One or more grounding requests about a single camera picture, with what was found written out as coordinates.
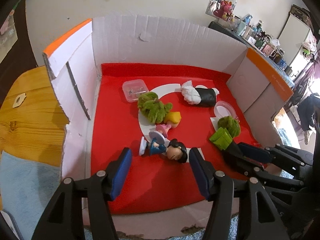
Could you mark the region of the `green black sock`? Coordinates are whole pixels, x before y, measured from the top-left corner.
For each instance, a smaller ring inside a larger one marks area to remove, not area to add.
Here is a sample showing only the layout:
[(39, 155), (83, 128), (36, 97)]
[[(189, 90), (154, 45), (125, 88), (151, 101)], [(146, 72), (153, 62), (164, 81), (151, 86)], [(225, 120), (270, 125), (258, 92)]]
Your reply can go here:
[(219, 150), (228, 152), (229, 154), (241, 155), (239, 146), (234, 142), (226, 128), (220, 127), (210, 138)]

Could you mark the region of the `green fuzzy scrunchie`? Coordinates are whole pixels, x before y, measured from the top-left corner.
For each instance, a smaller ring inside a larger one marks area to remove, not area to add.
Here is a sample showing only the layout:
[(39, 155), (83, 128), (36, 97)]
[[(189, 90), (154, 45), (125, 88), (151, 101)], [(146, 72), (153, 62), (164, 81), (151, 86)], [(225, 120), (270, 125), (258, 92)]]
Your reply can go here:
[(149, 123), (160, 124), (173, 109), (173, 104), (171, 102), (163, 103), (156, 93), (147, 92), (139, 96), (137, 107)]
[(241, 128), (238, 120), (232, 116), (224, 116), (217, 122), (218, 128), (222, 127), (227, 129), (228, 133), (232, 138), (238, 137), (241, 133)]

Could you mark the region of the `black haired boy figurine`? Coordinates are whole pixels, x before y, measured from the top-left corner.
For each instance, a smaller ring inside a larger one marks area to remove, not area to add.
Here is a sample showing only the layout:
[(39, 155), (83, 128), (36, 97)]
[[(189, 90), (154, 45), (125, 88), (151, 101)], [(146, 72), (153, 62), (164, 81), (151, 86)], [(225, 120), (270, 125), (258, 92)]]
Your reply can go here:
[(168, 146), (157, 142), (156, 138), (153, 138), (151, 142), (148, 142), (144, 137), (141, 138), (139, 146), (139, 156), (148, 152), (149, 156), (152, 155), (164, 155), (169, 160), (175, 160), (178, 163), (186, 163), (188, 160), (187, 148), (184, 143), (177, 139), (172, 139)]

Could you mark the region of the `clear round plastic lid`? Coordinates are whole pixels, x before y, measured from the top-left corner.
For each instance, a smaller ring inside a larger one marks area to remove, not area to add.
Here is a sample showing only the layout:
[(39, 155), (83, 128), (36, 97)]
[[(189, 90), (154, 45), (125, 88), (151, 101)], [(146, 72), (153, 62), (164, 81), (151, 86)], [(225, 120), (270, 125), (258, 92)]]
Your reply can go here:
[(236, 112), (234, 108), (225, 101), (218, 101), (214, 106), (214, 114), (217, 118), (223, 118), (225, 116), (231, 116), (232, 118), (236, 118)]

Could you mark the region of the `blonde girl figurine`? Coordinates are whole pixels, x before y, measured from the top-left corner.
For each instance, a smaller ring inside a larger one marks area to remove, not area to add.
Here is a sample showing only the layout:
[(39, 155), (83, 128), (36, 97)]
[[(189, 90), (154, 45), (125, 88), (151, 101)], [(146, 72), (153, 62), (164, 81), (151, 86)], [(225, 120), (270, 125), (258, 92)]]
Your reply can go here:
[(169, 131), (175, 129), (180, 124), (181, 119), (180, 112), (169, 112), (163, 122), (156, 125), (155, 130), (149, 132), (150, 139), (155, 139), (158, 144), (166, 144)]

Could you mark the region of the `white black sock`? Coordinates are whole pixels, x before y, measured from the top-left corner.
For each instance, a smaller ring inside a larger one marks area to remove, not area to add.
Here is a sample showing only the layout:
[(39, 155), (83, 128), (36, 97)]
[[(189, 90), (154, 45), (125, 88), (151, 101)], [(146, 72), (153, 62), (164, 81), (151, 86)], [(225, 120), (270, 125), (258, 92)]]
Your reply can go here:
[(220, 94), (217, 88), (207, 88), (203, 85), (194, 87), (192, 81), (183, 83), (180, 91), (188, 104), (202, 107), (214, 107)]

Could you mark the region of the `small clear plastic box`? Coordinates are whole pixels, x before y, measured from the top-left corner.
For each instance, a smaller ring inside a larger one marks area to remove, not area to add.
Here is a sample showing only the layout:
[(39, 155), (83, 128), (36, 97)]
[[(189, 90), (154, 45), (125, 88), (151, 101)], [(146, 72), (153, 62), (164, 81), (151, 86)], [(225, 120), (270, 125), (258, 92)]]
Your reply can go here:
[(145, 82), (141, 79), (125, 81), (122, 85), (122, 90), (127, 102), (138, 101), (142, 94), (149, 92)]

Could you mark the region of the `light blue towel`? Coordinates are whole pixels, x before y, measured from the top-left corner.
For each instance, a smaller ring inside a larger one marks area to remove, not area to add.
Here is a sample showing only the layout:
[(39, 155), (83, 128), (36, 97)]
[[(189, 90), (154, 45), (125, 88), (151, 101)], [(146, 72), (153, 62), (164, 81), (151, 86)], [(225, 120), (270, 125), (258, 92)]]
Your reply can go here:
[[(31, 239), (59, 182), (57, 167), (2, 152), (2, 205), (21, 239)], [(203, 200), (176, 209), (112, 218), (116, 230), (121, 233), (161, 239), (193, 233), (196, 227), (204, 227), (211, 207), (211, 203)]]

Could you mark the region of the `grey cloth side table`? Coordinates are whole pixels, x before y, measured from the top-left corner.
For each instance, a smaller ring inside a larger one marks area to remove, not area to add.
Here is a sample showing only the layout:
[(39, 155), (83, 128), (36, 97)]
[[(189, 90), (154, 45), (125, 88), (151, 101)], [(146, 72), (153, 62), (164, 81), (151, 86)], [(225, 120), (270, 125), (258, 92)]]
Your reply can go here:
[(218, 31), (220, 33), (223, 33), (243, 44), (248, 46), (249, 48), (254, 49), (257, 53), (259, 53), (263, 59), (265, 59), (276, 71), (277, 73), (283, 78), (283, 80), (287, 83), (287, 85), (293, 90), (295, 87), (294, 82), (291, 80), (291, 78), (284, 72), (283, 69), (281, 69), (277, 64), (275, 64), (269, 57), (267, 57), (264, 53), (262, 53), (258, 48), (251, 45), (246, 39), (244, 39), (242, 36), (239, 36), (234, 31), (230, 31), (227, 28), (224, 28), (222, 25), (218, 24), (217, 22), (210, 22), (208, 25), (209, 29), (213, 29), (215, 31)]

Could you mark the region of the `white cabinet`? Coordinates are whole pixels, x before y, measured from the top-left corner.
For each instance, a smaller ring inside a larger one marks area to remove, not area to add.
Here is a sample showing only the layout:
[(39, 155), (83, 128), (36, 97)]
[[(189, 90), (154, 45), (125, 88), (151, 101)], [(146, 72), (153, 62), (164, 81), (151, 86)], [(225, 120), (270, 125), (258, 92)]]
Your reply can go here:
[(310, 12), (292, 5), (278, 40), (284, 51), (285, 72), (294, 79), (317, 57), (317, 39)]

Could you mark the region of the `orange cardboard box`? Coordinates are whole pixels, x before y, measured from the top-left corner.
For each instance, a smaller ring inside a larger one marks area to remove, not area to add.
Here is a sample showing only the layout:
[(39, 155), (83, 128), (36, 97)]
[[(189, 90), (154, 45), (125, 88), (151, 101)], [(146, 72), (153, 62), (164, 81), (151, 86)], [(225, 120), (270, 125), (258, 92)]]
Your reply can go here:
[(274, 116), (292, 80), (256, 50), (185, 20), (109, 14), (88, 19), (44, 51), (50, 83), (67, 116), (61, 172), (81, 180), (123, 148), (132, 154), (115, 215), (178, 210), (202, 200), (191, 167), (173, 160), (173, 139), (195, 147), (232, 177), (209, 141), (216, 109), (232, 105), (236, 141), (273, 146)]

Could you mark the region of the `small wooden tag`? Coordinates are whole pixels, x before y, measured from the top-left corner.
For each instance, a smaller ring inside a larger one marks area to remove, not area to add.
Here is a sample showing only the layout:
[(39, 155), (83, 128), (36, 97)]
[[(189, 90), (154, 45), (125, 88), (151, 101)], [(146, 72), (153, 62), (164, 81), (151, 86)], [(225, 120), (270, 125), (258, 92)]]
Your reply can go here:
[(19, 107), (25, 100), (25, 98), (27, 97), (26, 93), (22, 93), (20, 95), (18, 95), (12, 105), (13, 108), (17, 108)]

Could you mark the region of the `dark brown door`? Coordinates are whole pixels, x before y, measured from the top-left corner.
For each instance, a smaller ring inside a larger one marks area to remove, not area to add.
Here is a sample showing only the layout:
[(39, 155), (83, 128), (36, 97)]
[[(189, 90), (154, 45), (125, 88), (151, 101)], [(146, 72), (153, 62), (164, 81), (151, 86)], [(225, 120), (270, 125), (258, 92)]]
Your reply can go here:
[(1, 105), (15, 80), (24, 72), (38, 67), (31, 48), (26, 23), (26, 0), (21, 0), (14, 13), (17, 41), (1, 62)]

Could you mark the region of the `red dragon plush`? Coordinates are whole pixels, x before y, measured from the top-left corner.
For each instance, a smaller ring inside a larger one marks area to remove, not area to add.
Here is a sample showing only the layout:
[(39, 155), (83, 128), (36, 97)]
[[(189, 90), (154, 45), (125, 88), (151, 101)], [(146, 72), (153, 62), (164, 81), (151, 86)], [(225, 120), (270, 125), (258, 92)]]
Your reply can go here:
[(231, 1), (223, 0), (220, 2), (219, 9), (214, 10), (214, 16), (223, 19), (224, 21), (228, 21), (232, 16), (233, 12), (233, 3)]

